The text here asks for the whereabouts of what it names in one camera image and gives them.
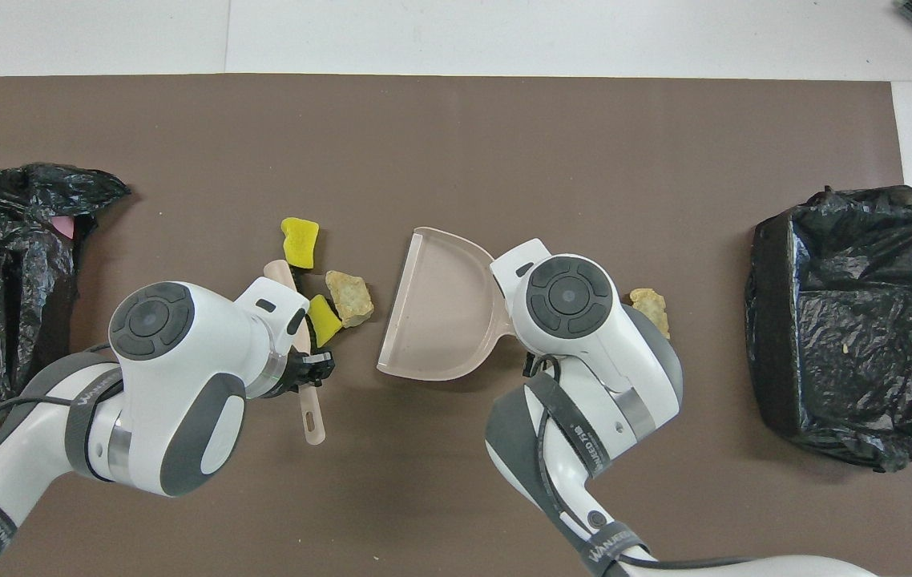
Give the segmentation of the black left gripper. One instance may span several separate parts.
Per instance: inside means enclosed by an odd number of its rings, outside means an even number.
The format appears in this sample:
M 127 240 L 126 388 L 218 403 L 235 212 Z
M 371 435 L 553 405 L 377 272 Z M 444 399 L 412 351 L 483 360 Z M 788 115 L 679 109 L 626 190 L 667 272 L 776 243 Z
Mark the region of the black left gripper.
M 321 383 L 332 375 L 336 362 L 331 351 L 320 351 L 307 357 L 307 382 Z M 286 392 L 298 392 L 300 385 L 306 383 L 304 357 L 288 357 L 280 379 L 267 390 L 267 397 L 279 397 Z

